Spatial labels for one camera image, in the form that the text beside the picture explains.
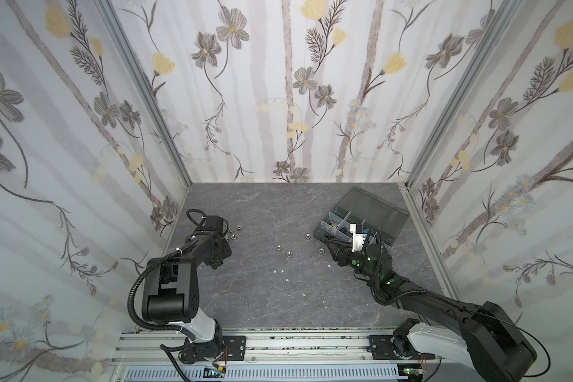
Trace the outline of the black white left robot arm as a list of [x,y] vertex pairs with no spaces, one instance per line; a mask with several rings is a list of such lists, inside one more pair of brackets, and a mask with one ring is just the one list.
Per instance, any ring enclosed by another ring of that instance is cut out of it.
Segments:
[[185,364],[200,357],[221,360],[227,356],[227,345],[221,324],[200,308],[198,268],[216,270],[231,256],[229,223],[199,209],[188,209],[186,216],[194,224],[193,232],[172,252],[149,260],[128,293],[127,313],[141,329],[186,337],[179,347],[162,347],[170,358],[178,353]]

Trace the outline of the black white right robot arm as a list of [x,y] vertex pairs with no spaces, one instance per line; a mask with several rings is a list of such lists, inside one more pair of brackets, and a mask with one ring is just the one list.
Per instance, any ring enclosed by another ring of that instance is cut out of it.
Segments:
[[432,354],[456,361],[485,381],[530,378],[537,338],[520,328],[497,304],[477,305],[443,296],[399,275],[377,229],[353,226],[349,240],[329,238],[326,247],[340,267],[350,266],[373,300],[415,314],[394,329],[380,351],[408,359]]

